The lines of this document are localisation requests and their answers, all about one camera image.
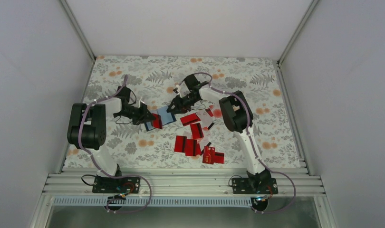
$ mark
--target orange dot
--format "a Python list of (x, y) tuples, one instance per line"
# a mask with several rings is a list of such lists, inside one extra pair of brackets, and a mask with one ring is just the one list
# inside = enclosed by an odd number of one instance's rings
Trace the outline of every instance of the orange dot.
[(280, 91), (278, 89), (274, 89), (272, 92), (275, 96), (280, 96)]
[(266, 149), (266, 150), (271, 149), (271, 145), (269, 144), (269, 142), (263, 142), (263, 143), (262, 143), (262, 147), (263, 147), (264, 149)]
[(222, 111), (220, 109), (215, 109), (213, 111), (213, 116), (215, 116), (216, 118), (222, 117)]
[(145, 140), (145, 139), (139, 140), (138, 145), (139, 145), (140, 147), (146, 147), (146, 140)]
[(171, 93), (173, 93), (173, 89), (174, 89), (173, 87), (169, 86), (169, 87), (167, 87), (166, 92), (168, 94), (171, 94)]
[(257, 108), (256, 113), (261, 115), (264, 114), (264, 111), (262, 110), (262, 108)]

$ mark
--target black mounting plate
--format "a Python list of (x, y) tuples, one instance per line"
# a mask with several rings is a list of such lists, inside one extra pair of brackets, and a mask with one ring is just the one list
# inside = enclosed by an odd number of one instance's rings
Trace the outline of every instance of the black mounting plate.
[(112, 179), (109, 177), (95, 177), (92, 193), (125, 193), (131, 186), (126, 183), (132, 183), (135, 187), (132, 193), (139, 193), (141, 179), (139, 177), (125, 177), (121, 179)]
[[(270, 194), (270, 190), (268, 188), (265, 188), (260, 192), (255, 192), (249, 185), (249, 178), (232, 178), (231, 184), (233, 187), (233, 194)], [(276, 184), (277, 180), (275, 178), (271, 178), (271, 184), (269, 186), (271, 187), (273, 195), (278, 194), (278, 186)]]

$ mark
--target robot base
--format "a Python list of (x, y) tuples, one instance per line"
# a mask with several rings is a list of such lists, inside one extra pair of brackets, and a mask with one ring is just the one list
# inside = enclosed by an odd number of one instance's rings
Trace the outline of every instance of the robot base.
[[(271, 188), (272, 194), (278, 194), (278, 185), (275, 178), (271, 178), (268, 185)], [(249, 184), (249, 178), (232, 178), (233, 194), (271, 194), (268, 188), (263, 188), (256, 192)]]

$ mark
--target floral tablecloth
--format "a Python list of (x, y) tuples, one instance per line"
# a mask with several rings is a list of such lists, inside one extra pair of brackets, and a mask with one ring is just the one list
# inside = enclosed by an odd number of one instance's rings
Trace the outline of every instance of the floral tablecloth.
[[(168, 105), (175, 97), (173, 88), (187, 75), (207, 72), (213, 75), (212, 86), (234, 92), (241, 90), (254, 114), (255, 140), (267, 165), (272, 168), (299, 167), (298, 153), (282, 100), (271, 59), (232, 57), (153, 57), (98, 56), (87, 86), (84, 102), (113, 94), (129, 75), (127, 87), (150, 110)], [(209, 80), (198, 75), (198, 80)], [(107, 123), (106, 147), (121, 167), (127, 168), (245, 168), (245, 158), (232, 132), (221, 117), (214, 118), (209, 136), (217, 152), (225, 153), (224, 164), (203, 164), (202, 158), (174, 152), (176, 135), (189, 131), (179, 121), (162, 130), (146, 131), (144, 125)], [(119, 123), (128, 122), (123, 117)], [(70, 146), (65, 166), (92, 167), (86, 152)]]

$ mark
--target metal extrusion bar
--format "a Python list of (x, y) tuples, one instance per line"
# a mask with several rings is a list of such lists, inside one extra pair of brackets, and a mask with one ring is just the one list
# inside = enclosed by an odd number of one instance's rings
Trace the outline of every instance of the metal extrusion bar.
[[(297, 189), (298, 196), (323, 196), (325, 194), (321, 178), (309, 176), (306, 168), (275, 169), (289, 175)], [(253, 195), (233, 195), (229, 187), (232, 175), (246, 176), (245, 169), (122, 169), (123, 173), (138, 174), (147, 178), (154, 189), (154, 196), (178, 197), (251, 197)], [(50, 174), (43, 189), (43, 194), (53, 195), (107, 195), (94, 194), (92, 187), (85, 185), (80, 177), (95, 174), (95, 169), (64, 169), (61, 174)], [(275, 197), (292, 196), (293, 187), (282, 175), (274, 175), (279, 194)], [(85, 177), (92, 183), (93, 178)], [(141, 183), (138, 196), (148, 196), (149, 189)]]
[(327, 196), (314, 197), (321, 228), (337, 228)]
[(279, 63), (282, 64), (285, 60), (286, 56), (288, 55), (290, 49), (292, 48), (293, 43), (295, 43), (295, 40), (298, 38), (300, 32), (302, 31), (304, 25), (308, 21), (308, 18), (310, 17), (311, 13), (314, 11), (314, 8), (316, 7), (317, 3), (320, 0), (312, 0), (310, 3), (306, 13), (303, 15), (302, 20), (300, 21), (298, 27), (296, 28), (295, 32), (293, 33), (292, 37), (290, 38), (288, 44), (286, 45), (284, 51), (282, 52), (281, 57), (279, 58)]
[(82, 42), (82, 45), (83, 47), (85, 48), (86, 52), (88, 53), (90, 59), (93, 61), (93, 63), (95, 62), (95, 54), (93, 53), (92, 51), (92, 48), (90, 47), (84, 33), (82, 32), (71, 8), (69, 7), (68, 3), (66, 0), (59, 0), (59, 2), (61, 3), (61, 6), (62, 8), (64, 9), (65, 13), (67, 14), (68, 16), (68, 19), (71, 21), (71, 24), (74, 28), (74, 30), (76, 31), (79, 39), (81, 40)]
[(282, 98), (283, 98), (283, 101), (285, 103), (285, 108), (286, 108), (286, 112), (288, 114), (289, 124), (290, 124), (290, 128), (292, 130), (293, 139), (295, 140), (296, 149), (299, 152), (299, 156), (306, 161), (306, 167), (307, 167), (309, 175), (312, 175), (312, 173), (313, 173), (313, 171), (312, 171), (312, 164), (309, 162), (310, 160), (307, 159), (306, 151), (304, 150), (303, 142), (302, 142), (302, 139), (301, 139), (301, 136), (300, 136), (300, 132), (299, 132), (299, 129), (298, 129), (298, 125), (297, 125), (297, 122), (296, 122), (296, 118), (295, 118), (295, 115), (294, 115), (292, 103), (290, 101), (290, 98), (289, 98), (289, 95), (288, 95), (288, 91), (286, 89), (285, 80), (283, 78), (282, 71), (281, 71), (280, 66), (277, 63), (277, 61), (274, 61), (274, 67), (275, 67), (276, 74), (277, 74), (277, 77), (278, 77), (278, 80), (279, 80), (279, 86), (280, 86), (280, 88), (282, 90)]

